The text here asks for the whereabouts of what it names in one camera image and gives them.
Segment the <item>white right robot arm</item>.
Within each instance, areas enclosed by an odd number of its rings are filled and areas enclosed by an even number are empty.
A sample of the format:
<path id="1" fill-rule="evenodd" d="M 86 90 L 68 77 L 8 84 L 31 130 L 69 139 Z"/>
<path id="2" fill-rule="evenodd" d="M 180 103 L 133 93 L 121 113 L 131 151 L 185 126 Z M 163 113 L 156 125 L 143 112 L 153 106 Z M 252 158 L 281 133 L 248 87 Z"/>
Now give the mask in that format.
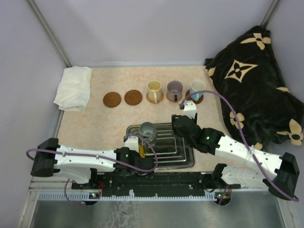
<path id="1" fill-rule="evenodd" d="M 245 168 L 218 164 L 212 182 L 218 188 L 239 184 L 267 189 L 283 200 L 299 201 L 295 188 L 300 174 L 294 155 L 271 154 L 233 140 L 213 128 L 200 128 L 197 121 L 186 115 L 172 115 L 171 124 L 176 136 L 201 153 L 228 158 L 245 165 Z"/>

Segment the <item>purple translucent cup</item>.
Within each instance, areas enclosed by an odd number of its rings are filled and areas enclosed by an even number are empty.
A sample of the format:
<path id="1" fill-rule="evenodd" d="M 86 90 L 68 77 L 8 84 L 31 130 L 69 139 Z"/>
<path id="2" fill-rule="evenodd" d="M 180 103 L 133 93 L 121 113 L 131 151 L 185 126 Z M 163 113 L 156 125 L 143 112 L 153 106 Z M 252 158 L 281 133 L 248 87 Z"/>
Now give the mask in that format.
<path id="1" fill-rule="evenodd" d="M 170 102 L 179 102 L 182 99 L 183 84 L 180 81 L 170 81 L 167 84 L 166 97 Z"/>

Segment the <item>yellow mug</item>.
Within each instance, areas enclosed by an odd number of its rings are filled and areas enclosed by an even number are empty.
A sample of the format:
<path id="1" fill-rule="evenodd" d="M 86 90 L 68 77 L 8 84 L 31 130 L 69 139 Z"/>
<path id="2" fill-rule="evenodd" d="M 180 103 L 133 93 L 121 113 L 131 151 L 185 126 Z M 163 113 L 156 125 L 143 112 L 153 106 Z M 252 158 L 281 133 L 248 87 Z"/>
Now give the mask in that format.
<path id="1" fill-rule="evenodd" d="M 139 155 L 141 158 L 145 158 L 144 148 L 141 145 L 139 145 Z"/>

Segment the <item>tan woven coaster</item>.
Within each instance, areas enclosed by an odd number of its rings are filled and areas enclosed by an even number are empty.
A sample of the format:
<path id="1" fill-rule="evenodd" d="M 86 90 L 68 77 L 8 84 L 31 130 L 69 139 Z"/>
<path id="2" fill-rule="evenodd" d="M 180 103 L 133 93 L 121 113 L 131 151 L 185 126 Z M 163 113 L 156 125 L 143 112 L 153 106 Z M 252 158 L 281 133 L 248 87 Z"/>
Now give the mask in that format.
<path id="1" fill-rule="evenodd" d="M 163 98 L 164 98 L 164 95 L 163 95 L 163 93 L 161 93 L 161 97 L 157 100 L 157 102 L 155 102 L 154 100 L 151 100 L 150 98 L 149 98 L 149 95 L 148 95 L 148 93 L 146 94 L 146 99 L 147 99 L 147 101 L 149 102 L 149 103 L 151 103 L 151 104 L 155 104 L 155 103 L 160 103 L 162 100 L 163 100 Z"/>

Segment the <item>cream mug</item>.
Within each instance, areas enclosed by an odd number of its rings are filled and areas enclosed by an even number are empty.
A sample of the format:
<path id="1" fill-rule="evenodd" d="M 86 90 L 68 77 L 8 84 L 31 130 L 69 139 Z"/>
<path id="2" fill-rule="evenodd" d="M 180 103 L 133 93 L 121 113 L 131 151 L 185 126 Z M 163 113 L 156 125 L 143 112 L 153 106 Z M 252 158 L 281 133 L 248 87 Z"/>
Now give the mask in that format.
<path id="1" fill-rule="evenodd" d="M 159 102 L 159 99 L 162 95 L 162 87 L 161 83 L 157 80 L 150 81 L 147 85 L 148 88 L 148 98 L 154 104 Z"/>

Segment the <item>dark brown wooden coaster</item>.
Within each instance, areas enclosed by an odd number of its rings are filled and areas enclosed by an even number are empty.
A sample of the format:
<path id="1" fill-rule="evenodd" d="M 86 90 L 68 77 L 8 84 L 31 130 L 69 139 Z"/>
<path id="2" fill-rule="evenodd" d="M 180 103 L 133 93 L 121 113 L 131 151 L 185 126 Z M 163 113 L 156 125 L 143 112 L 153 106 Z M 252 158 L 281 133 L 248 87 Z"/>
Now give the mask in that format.
<path id="1" fill-rule="evenodd" d="M 190 95 L 190 90 L 188 90 L 185 94 L 185 96 L 189 96 Z M 196 105 L 200 104 L 204 99 L 204 95 L 202 95 L 198 101 L 195 101 L 194 99 L 192 99 L 191 97 L 187 98 L 187 101 L 193 101 Z"/>

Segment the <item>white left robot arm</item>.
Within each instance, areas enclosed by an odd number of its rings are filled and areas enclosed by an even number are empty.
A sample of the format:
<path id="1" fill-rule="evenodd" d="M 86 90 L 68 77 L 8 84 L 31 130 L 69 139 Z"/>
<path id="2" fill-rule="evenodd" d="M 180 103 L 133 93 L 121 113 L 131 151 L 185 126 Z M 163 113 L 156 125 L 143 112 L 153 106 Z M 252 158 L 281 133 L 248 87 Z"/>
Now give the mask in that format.
<path id="1" fill-rule="evenodd" d="M 97 170 L 115 172 L 122 176 L 153 172 L 158 166 L 157 156 L 142 157 L 138 137 L 125 139 L 125 146 L 112 150 L 84 150 L 59 144 L 57 138 L 49 138 L 33 149 L 31 176 L 68 178 L 79 185 L 92 189 L 98 185 Z"/>

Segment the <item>reddish brown wooden coaster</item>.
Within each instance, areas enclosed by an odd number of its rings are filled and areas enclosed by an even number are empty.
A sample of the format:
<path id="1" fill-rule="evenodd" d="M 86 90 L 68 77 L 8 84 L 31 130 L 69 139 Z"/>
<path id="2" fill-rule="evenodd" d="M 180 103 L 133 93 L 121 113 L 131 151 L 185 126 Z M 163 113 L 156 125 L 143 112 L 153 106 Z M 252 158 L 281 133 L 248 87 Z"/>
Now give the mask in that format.
<path id="1" fill-rule="evenodd" d="M 142 93 L 138 90 L 130 90 L 124 95 L 124 100 L 128 105 L 135 106 L 142 101 Z"/>

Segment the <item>white and blue mug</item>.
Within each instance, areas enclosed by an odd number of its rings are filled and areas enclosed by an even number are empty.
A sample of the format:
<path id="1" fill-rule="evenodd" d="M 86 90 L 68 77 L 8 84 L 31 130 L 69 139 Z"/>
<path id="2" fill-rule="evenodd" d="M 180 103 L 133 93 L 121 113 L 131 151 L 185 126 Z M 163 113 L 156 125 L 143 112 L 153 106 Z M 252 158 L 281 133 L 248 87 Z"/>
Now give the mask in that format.
<path id="1" fill-rule="evenodd" d="M 190 85 L 190 94 L 205 90 L 206 85 L 202 80 L 193 80 Z M 192 100 L 198 101 L 203 96 L 203 93 L 197 93 L 191 96 Z"/>

